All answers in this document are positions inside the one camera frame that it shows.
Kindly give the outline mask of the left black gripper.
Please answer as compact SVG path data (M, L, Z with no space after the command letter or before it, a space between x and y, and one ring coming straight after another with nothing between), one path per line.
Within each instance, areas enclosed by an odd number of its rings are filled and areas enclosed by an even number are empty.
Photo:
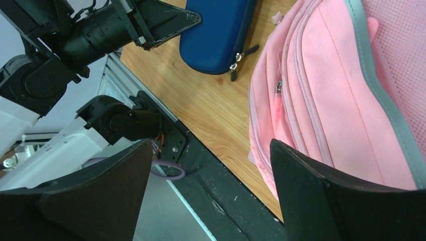
M45 1L44 43L75 72L126 44L156 48L202 22L200 14L163 1L111 1L99 9L74 12L67 1Z

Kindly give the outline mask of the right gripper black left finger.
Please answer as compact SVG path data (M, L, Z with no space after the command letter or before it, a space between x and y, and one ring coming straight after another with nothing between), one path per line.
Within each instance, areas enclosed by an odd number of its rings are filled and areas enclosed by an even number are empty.
M132 240L153 159L140 141L77 172L1 192L1 240Z

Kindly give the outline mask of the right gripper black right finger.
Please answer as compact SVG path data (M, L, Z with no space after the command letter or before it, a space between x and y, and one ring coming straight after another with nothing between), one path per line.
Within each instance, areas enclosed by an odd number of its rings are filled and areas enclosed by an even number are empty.
M425 190L357 178L276 139L270 157L288 240L425 240Z

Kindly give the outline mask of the navy blue pencil case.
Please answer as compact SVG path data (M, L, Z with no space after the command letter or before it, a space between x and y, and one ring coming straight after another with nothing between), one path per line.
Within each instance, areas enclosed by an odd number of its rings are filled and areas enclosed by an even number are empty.
M198 13L201 23L180 36L179 53L192 69L210 75L230 72L230 80L238 78L243 58L259 49L256 44L245 48L254 16L255 0L192 0L185 8Z

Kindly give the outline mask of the pink student backpack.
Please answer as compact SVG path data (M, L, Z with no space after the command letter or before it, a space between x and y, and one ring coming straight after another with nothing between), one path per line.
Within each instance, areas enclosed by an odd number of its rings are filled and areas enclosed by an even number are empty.
M249 87L250 157L272 194L273 139L425 189L425 1L296 1L272 22Z

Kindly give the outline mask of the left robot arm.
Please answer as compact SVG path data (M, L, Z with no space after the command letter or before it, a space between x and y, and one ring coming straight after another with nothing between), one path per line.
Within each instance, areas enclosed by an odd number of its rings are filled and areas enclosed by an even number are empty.
M25 52L1 68L1 153L6 153L59 102L89 65L135 42L157 47L201 23L195 12L162 1L107 1L81 17L67 1L1 1L1 14L21 36ZM108 95L82 106L76 117L1 178L1 190L34 188L76 171L121 138L156 137L162 116L133 110Z

